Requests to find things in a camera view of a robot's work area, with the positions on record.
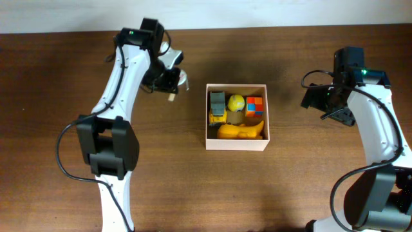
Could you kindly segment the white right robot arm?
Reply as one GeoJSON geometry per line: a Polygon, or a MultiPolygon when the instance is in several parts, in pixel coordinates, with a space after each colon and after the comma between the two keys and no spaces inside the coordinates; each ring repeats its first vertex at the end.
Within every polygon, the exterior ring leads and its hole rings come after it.
{"type": "Polygon", "coordinates": [[[331,215],[306,231],[411,231],[411,148],[396,118],[382,71],[349,67],[333,82],[306,87],[302,107],[356,124],[366,166],[343,175],[330,193],[331,215]]]}

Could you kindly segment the colourful puzzle cube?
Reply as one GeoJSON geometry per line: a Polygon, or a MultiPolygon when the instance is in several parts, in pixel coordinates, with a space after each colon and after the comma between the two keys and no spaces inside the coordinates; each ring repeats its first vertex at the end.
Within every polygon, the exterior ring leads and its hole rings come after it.
{"type": "Polygon", "coordinates": [[[245,105],[245,117],[262,117],[264,112],[262,97],[247,97],[245,105]]]}

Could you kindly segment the yellow ball toy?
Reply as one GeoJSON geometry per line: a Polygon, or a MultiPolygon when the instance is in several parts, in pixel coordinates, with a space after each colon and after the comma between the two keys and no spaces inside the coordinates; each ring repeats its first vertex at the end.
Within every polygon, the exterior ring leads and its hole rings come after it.
{"type": "Polygon", "coordinates": [[[234,94],[229,97],[227,107],[230,111],[242,111],[245,107],[245,100],[242,95],[234,94]]]}

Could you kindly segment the yellow grey toy truck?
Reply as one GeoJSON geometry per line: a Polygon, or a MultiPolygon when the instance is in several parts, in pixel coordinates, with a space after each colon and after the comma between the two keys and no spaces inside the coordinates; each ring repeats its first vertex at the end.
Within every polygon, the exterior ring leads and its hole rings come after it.
{"type": "Polygon", "coordinates": [[[227,123],[225,92],[210,92],[209,125],[227,123]]]}

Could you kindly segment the pink cardboard box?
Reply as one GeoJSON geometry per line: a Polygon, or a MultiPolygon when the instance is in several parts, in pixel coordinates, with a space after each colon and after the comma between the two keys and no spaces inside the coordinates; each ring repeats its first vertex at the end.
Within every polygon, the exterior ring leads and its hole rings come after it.
{"type": "Polygon", "coordinates": [[[234,151],[264,151],[270,142],[270,125],[268,113],[268,97],[266,84],[206,84],[206,119],[205,119],[205,149],[206,150],[234,150],[234,151]],[[263,98],[263,115],[261,118],[245,118],[244,114],[239,112],[228,115],[231,119],[238,121],[239,124],[245,123],[247,126],[254,126],[260,121],[264,121],[261,140],[246,139],[217,139],[217,126],[209,126],[209,116],[207,115],[210,108],[210,92],[225,92],[229,97],[232,94],[240,94],[244,97],[256,96],[263,98]]]}

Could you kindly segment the pig face rattle drum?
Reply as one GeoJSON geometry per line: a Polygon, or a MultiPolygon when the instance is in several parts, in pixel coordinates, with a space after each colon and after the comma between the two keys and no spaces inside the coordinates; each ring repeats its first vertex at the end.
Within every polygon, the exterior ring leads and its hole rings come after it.
{"type": "MultiPolygon", "coordinates": [[[[184,85],[187,91],[189,90],[189,80],[184,70],[181,70],[179,79],[178,79],[178,86],[181,86],[181,85],[184,85]]],[[[176,97],[176,93],[170,93],[168,97],[168,101],[173,102],[175,97],[176,97]]]]}

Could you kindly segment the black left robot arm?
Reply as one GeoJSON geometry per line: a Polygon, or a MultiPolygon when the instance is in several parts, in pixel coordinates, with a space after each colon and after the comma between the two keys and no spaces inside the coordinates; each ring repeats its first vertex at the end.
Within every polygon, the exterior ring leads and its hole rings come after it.
{"type": "Polygon", "coordinates": [[[76,123],[85,164],[98,185],[103,231],[133,231],[130,182],[140,145],[131,126],[139,89],[171,96],[185,73],[177,66],[183,52],[171,47],[163,29],[122,29],[114,38],[115,50],[107,57],[113,69],[106,88],[90,115],[76,123]]]}

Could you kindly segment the orange rubber dolphin toy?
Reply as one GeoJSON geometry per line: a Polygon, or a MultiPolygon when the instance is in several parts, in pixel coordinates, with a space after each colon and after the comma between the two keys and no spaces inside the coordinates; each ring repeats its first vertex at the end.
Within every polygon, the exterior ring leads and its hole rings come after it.
{"type": "Polygon", "coordinates": [[[220,126],[217,132],[218,139],[247,139],[247,140],[261,140],[261,132],[263,131],[265,123],[261,121],[255,126],[247,126],[240,124],[239,126],[232,124],[224,124],[220,126]]]}

